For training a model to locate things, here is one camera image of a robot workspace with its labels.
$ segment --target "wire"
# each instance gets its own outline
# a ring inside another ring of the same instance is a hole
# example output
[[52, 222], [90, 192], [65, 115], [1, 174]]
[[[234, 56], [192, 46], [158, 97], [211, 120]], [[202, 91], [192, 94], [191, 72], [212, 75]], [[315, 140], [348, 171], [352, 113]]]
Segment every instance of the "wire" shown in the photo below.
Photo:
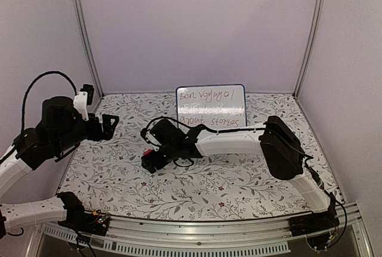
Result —
[[19, 237], [24, 234], [24, 228], [21, 227], [20, 229], [21, 229], [21, 233], [17, 233], [17, 234], [7, 233], [7, 234], [13, 237]]
[[[326, 190], [324, 190], [325, 194], [327, 196], [329, 196], [331, 198], [331, 195], [329, 194], [329, 192], [327, 192]], [[345, 207], [343, 206], [342, 203], [340, 203], [337, 199], [335, 200], [335, 202], [341, 206], [342, 210], [344, 211], [344, 214], [345, 214], [345, 224], [344, 224], [344, 229], [343, 231], [341, 232], [340, 236], [338, 236], [338, 238], [336, 240], [334, 240], [333, 243], [330, 243], [330, 245], [327, 247], [327, 249], [329, 249], [330, 247], [333, 247], [335, 244], [337, 244], [338, 241], [340, 241], [340, 239], [342, 238], [342, 236], [344, 236], [344, 233], [346, 231], [346, 227], [347, 227], [347, 212], [346, 212], [346, 209]]]
[[82, 252], [81, 250], [79, 249], [79, 239], [83, 242], [86, 243], [86, 245], [89, 247], [91, 253], [93, 254], [93, 257], [97, 257], [95, 251], [93, 250], [93, 248], [91, 247], [90, 245], [90, 242], [78, 231], [76, 231], [76, 234], [77, 234], [77, 238], [76, 238], [76, 242], [77, 242], [77, 249], [78, 249], [78, 252], [81, 254], [81, 256], [83, 257], [86, 257]]
[[[28, 86], [25, 94], [24, 94], [24, 98], [23, 98], [23, 104], [22, 104], [22, 107], [21, 107], [21, 130], [20, 130], [20, 137], [21, 139], [23, 138], [23, 134], [24, 134], [24, 130], [25, 130], [25, 105], [26, 105], [26, 99], [27, 99], [27, 96], [29, 94], [29, 91], [32, 89], [32, 87], [34, 86], [34, 84], [40, 80], [42, 77], [46, 76], [46, 75], [50, 75], [50, 74], [58, 74], [58, 75], [61, 75], [62, 77], [64, 77], [72, 86], [73, 90], [74, 90], [74, 93], [75, 95], [77, 94], [77, 89], [76, 89], [76, 86], [74, 85], [73, 81], [68, 77], [68, 75], [60, 72], [60, 71], [56, 71], [56, 70], [52, 70], [52, 71], [47, 71], [47, 72], [44, 72], [42, 74], [40, 74], [39, 76], [37, 76], [36, 78], [34, 78], [34, 80], [32, 81], [32, 83]], [[9, 158], [13, 152], [16, 150], [16, 147], [13, 146], [13, 148], [7, 153], [4, 155], [4, 157], [2, 157], [0, 159], [0, 164], [2, 162], [4, 162], [7, 158]]]
[[1, 159], [0, 159], [0, 164], [3, 162], [3, 161], [5, 161], [7, 158], [9, 158], [12, 154], [13, 154], [13, 152], [16, 150], [16, 146], [13, 146], [12, 147], [12, 149], [8, 152], [8, 153], [6, 153], [5, 155], [4, 155], [4, 157], [2, 157]]
[[26, 90], [26, 92], [24, 94], [23, 105], [21, 107], [21, 131], [20, 131], [21, 137], [23, 136], [24, 129], [25, 129], [25, 104], [26, 104], [26, 99], [28, 97], [29, 91], [32, 89], [32, 87], [34, 86], [34, 84], [38, 80], [40, 80], [41, 78], [43, 78], [46, 75], [51, 75], [51, 74], [58, 74], [58, 75], [61, 75], [62, 77], [64, 77], [71, 84], [71, 86], [72, 86], [72, 88], [74, 90], [75, 95], [77, 94], [77, 89], [76, 89], [76, 86], [74, 85], [73, 81], [68, 77], [68, 75], [66, 75], [65, 73], [62, 73], [60, 71], [57, 71], [57, 70], [47, 71], [47, 72], [44, 72], [44, 73], [40, 74], [36, 78], [34, 78], [34, 80], [28, 86], [28, 88], [27, 88], [27, 90]]
[[173, 162], [175, 163], [176, 166], [178, 166], [179, 168], [188, 168], [189, 166], [193, 166], [195, 164], [195, 162], [192, 160], [192, 159], [188, 159], [190, 161], [190, 164], [189, 165], [185, 165], [185, 166], [181, 166], [179, 165], [175, 160], [173, 160]]
[[[168, 119], [168, 120], [170, 120], [170, 121], [173, 121], [174, 123], [178, 123], [178, 124], [180, 124], [180, 125], [186, 127], [187, 129], [202, 128], [202, 129], [204, 129], [204, 130], [206, 130], [206, 131], [208, 131], [208, 132], [214, 133], [214, 134], [223, 134], [223, 133], [232, 133], [232, 132], [241, 132], [241, 131], [247, 131], [247, 132], [248, 132], [248, 131], [249, 131], [249, 132], [252, 132], [252, 131], [262, 131], [262, 130], [264, 130], [264, 131], [268, 131], [268, 132], [272, 133], [273, 135], [277, 136], [277, 137], [283, 142], [283, 144], [285, 144], [285, 145], [286, 145], [287, 147], [289, 147], [291, 150], [293, 150], [293, 151], [295, 151], [296, 153], [298, 153], [298, 154], [300, 154], [300, 155], [306, 157], [306, 159], [305, 159], [305, 165], [306, 165], [307, 167], [309, 167], [309, 166], [307, 165], [307, 161], [313, 159], [313, 156], [310, 156], [310, 155], [304, 153], [303, 151], [297, 150], [296, 148], [294, 148], [293, 146], [291, 146], [291, 145], [286, 141], [286, 139], [285, 139], [282, 135], [280, 135], [279, 133], [277, 133], [276, 131], [274, 131], [274, 130], [272, 130], [272, 129], [267, 129], [267, 128], [238, 128], [238, 129], [215, 130], [215, 129], [211, 129], [211, 128], [207, 127], [207, 126], [204, 125], [204, 124], [199, 124], [199, 125], [197, 125], [197, 126], [189, 126], [189, 125], [187, 125], [187, 124], [185, 124], [185, 123], [182, 123], [181, 121], [179, 121], [179, 120], [177, 120], [177, 119], [174, 119], [174, 118], [172, 118], [172, 117], [161, 116], [161, 117], [156, 117], [156, 118], [152, 119], [152, 120], [147, 124], [147, 126], [145, 127], [146, 132], [149, 130], [149, 127], [151, 126], [151, 124], [152, 124], [153, 122], [155, 122], [155, 121], [157, 121], [157, 120], [161, 120], [161, 119]], [[161, 146], [162, 146], [162, 145], [155, 144], [155, 143], [151, 142], [149, 139], [147, 139], [147, 137], [146, 137], [145, 135], [143, 136], [143, 138], [144, 138], [144, 140], [145, 140], [148, 144], [154, 145], [155, 147], [161, 147]], [[176, 166], [181, 167], [181, 168], [187, 168], [187, 167], [189, 167], [189, 166], [193, 166], [193, 165], [195, 164], [193, 160], [189, 159], [189, 161], [191, 161], [191, 164], [186, 165], [186, 166], [181, 166], [181, 165], [179, 165], [176, 161], [174, 161], [174, 164], [175, 164]]]

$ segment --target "metal rail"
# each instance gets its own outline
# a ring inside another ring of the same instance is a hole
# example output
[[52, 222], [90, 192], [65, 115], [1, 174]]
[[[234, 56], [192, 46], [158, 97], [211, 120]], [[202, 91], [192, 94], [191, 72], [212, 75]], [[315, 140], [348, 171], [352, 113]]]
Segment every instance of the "metal rail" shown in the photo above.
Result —
[[[355, 203], [345, 205], [348, 226], [361, 221]], [[337, 207], [341, 227], [344, 212]], [[210, 257], [272, 256], [289, 252], [290, 216], [246, 221], [178, 222], [111, 217], [106, 237], [90, 236], [95, 249], [128, 256]], [[76, 234], [57, 224], [45, 224], [44, 234], [75, 243]]]
[[76, 18], [78, 22], [78, 28], [81, 35], [82, 45], [84, 47], [85, 55], [87, 58], [90, 75], [94, 82], [95, 90], [97, 91], [99, 97], [104, 96], [104, 92], [101, 86], [101, 80], [98, 75], [96, 63], [94, 62], [93, 52], [91, 50], [90, 40], [88, 36], [88, 31], [85, 24], [84, 11], [82, 9], [81, 0], [73, 0], [74, 10], [76, 13]]
[[322, 6], [324, 4], [324, 0], [316, 0], [315, 9], [313, 13], [312, 25], [310, 26], [309, 37], [307, 41], [307, 45], [304, 52], [303, 62], [301, 65], [300, 72], [298, 74], [297, 83], [294, 88], [293, 96], [298, 99], [301, 93], [301, 89], [303, 87], [304, 78], [306, 75], [306, 71], [309, 65], [310, 57], [312, 56], [313, 46], [316, 39], [316, 34], [318, 30], [318, 24], [322, 12]]

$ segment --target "leaf pattern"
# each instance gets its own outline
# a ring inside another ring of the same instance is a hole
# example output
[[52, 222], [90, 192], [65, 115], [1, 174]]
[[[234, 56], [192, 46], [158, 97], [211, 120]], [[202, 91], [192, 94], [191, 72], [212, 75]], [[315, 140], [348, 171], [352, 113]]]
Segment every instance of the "leaf pattern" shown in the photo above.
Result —
[[[281, 117], [314, 155], [310, 161], [325, 188], [341, 199], [329, 166], [291, 95], [246, 94], [248, 124]], [[175, 95], [118, 94], [103, 98], [97, 112], [120, 117], [110, 141], [84, 141], [77, 149], [59, 191], [72, 191], [88, 210], [119, 216], [170, 220], [230, 220], [308, 211], [288, 182], [274, 179], [263, 156], [220, 154], [178, 168], [173, 163], [151, 175], [140, 166], [150, 148], [140, 130], [158, 116], [175, 117]]]

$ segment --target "black bracket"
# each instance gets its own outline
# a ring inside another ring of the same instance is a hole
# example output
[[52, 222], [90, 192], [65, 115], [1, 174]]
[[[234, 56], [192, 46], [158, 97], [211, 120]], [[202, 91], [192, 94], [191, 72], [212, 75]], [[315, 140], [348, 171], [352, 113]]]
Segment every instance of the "black bracket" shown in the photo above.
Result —
[[304, 150], [300, 140], [277, 116], [269, 116], [265, 124], [264, 134], [259, 139], [270, 174], [283, 181], [302, 174]]
[[88, 93], [87, 105], [88, 106], [91, 105], [91, 103], [93, 103], [93, 96], [94, 96], [94, 87], [93, 87], [93, 85], [84, 84], [80, 91]]
[[58, 193], [67, 210], [66, 220], [59, 221], [58, 224], [74, 231], [81, 231], [90, 234], [105, 236], [109, 228], [110, 219], [106, 218], [99, 222], [98, 217], [92, 213], [85, 212], [81, 201], [71, 192]]
[[1, 210], [0, 210], [0, 239], [2, 239], [6, 235], [5, 231], [5, 222], [7, 221], [7, 218], [5, 216], [2, 216]]
[[56, 163], [58, 163], [59, 161], [63, 160], [65, 157], [67, 157], [70, 153], [73, 153], [78, 147], [79, 147], [80, 144], [77, 144], [77, 145], [74, 145], [74, 147], [72, 147], [69, 151], [67, 151], [65, 154], [61, 155], [58, 159], [54, 160]]
[[296, 216], [288, 220], [289, 230], [292, 233], [292, 236], [301, 236], [328, 230], [340, 225], [340, 221], [335, 211], [335, 197], [332, 193], [330, 196], [330, 205], [327, 211]]

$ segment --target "white wall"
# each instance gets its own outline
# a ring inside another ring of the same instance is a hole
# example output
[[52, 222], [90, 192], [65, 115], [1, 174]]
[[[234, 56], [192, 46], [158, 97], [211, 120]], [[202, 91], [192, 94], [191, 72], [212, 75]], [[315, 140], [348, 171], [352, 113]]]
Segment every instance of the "white wall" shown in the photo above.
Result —
[[[33, 78], [47, 70], [61, 70], [78, 88], [83, 83], [93, 83], [72, 0], [0, 0], [0, 53], [3, 153], [19, 134], [21, 102]], [[59, 76], [45, 77], [32, 88], [26, 107], [27, 127], [34, 127], [41, 120], [42, 101], [55, 95], [73, 97], [71, 86]], [[52, 160], [45, 162], [20, 180], [1, 202], [29, 202], [53, 196], [66, 164], [65, 160], [57, 164]], [[0, 240], [0, 256], [23, 256], [26, 241], [22, 237], [4, 237]]]
[[382, 256], [382, 0], [325, 0], [301, 104]]
[[82, 0], [103, 89], [292, 93], [315, 0]]

